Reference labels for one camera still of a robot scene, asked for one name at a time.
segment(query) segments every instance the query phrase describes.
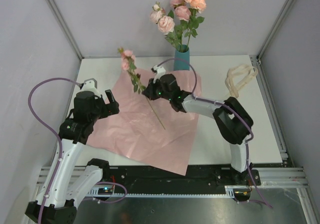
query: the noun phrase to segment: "white wall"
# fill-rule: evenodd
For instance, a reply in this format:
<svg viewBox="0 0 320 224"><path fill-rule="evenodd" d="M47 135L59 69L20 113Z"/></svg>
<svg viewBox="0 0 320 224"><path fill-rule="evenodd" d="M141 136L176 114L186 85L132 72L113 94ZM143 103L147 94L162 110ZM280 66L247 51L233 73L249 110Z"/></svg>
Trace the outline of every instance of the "white wall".
<svg viewBox="0 0 320 224"><path fill-rule="evenodd" d="M83 56L117 56L120 45L139 56L172 55L151 7L169 0L55 0ZM285 0L206 0L206 18L192 55L257 54Z"/></svg>
<svg viewBox="0 0 320 224"><path fill-rule="evenodd" d="M0 16L0 224L18 224L55 147L54 136L28 109L29 92L47 78L74 79L79 60L45 0L0 0ZM56 130L71 88L47 84L32 99Z"/></svg>
<svg viewBox="0 0 320 224"><path fill-rule="evenodd" d="M320 209L320 0L297 0L262 59L289 152Z"/></svg>

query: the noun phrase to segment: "pink paper sheet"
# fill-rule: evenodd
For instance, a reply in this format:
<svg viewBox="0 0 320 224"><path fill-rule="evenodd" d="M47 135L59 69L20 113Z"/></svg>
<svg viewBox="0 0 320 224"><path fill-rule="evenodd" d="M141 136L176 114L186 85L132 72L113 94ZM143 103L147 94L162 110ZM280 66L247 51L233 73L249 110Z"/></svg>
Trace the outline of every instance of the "pink paper sheet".
<svg viewBox="0 0 320 224"><path fill-rule="evenodd" d="M151 71L137 69L145 86L155 76ZM185 91L192 91L195 77L192 71L172 72L178 85ZM201 79L198 76L195 93L200 96ZM88 144L107 149L130 159L185 175L192 145L195 140L198 115L175 112L169 101L158 99L151 104L162 123L151 110L146 97L133 92L127 72L122 72L112 89L119 103L120 113L100 119L94 125Z"/></svg>

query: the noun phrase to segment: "white table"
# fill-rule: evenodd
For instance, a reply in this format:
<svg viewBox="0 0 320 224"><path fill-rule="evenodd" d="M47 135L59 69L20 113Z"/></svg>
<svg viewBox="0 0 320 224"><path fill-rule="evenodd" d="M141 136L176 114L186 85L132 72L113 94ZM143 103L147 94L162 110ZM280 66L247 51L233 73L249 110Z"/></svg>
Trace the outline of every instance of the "white table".
<svg viewBox="0 0 320 224"><path fill-rule="evenodd" d="M136 65L139 68L151 69L155 64L166 59L167 57L136 58ZM224 100L228 93L225 86L228 69L243 63L251 65L248 55L192 56L190 62L202 78L202 96L221 100ZM95 78L98 81L99 92L104 94L105 90L112 89L119 78L121 73L120 63L120 58L83 59L77 82ZM165 65L168 71L172 70L172 66L172 61ZM79 92L79 89L75 88L72 99L77 92ZM254 121L252 127L254 140L249 143L251 161L253 163L282 162L257 80L252 80L239 93L239 102ZM89 145L85 146L76 165L86 165L92 158L108 160L113 166L144 165L104 149L92 148ZM230 162L229 144L222 138L215 121L200 116L189 164L229 164Z"/></svg>

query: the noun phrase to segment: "teal vase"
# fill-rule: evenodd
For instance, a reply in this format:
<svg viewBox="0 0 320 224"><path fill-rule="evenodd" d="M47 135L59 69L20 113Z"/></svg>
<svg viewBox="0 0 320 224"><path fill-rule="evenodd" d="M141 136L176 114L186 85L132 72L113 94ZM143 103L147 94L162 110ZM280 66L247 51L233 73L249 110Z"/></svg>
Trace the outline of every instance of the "teal vase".
<svg viewBox="0 0 320 224"><path fill-rule="evenodd" d="M182 45L182 50L185 51L187 49L187 46L185 44ZM175 50L175 58L184 59L186 62L183 62L181 60L175 60L173 64L173 70L190 70L190 49L186 52L180 52L180 46L178 50Z"/></svg>

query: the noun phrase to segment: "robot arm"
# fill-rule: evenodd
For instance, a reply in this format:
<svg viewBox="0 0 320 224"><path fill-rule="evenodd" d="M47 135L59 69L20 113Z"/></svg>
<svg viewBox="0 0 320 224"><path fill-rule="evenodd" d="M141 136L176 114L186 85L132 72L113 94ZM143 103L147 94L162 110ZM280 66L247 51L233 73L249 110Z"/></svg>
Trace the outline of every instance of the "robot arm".
<svg viewBox="0 0 320 224"><path fill-rule="evenodd" d="M119 104L115 101L112 92L105 91L109 100L109 104L105 104L94 79L86 80L80 89L81 92L78 92L74 98L74 109L70 111L69 116L59 129L62 150L58 146L44 185L35 202L30 202L25 212L36 223L44 198L42 223L73 223L78 206L86 194L101 179L110 177L109 163L104 160L92 159L87 164L84 173L68 188L77 159L87 143L89 135L94 130L95 122L98 119L119 113ZM60 162L60 165L56 170L57 162ZM52 176L54 178L50 191L45 195Z"/></svg>
<svg viewBox="0 0 320 224"><path fill-rule="evenodd" d="M247 169L245 139L249 135L248 129L232 113L215 101L205 102L194 99L190 92L181 90L172 74L165 74L163 67L153 67L156 72L154 79L150 79L147 88L142 92L150 100L164 98L168 100L176 112L193 112L214 118L223 138L229 143L231 150L231 166L237 172L243 173ZM251 128L253 120L237 99L230 97L224 104L237 112Z"/></svg>

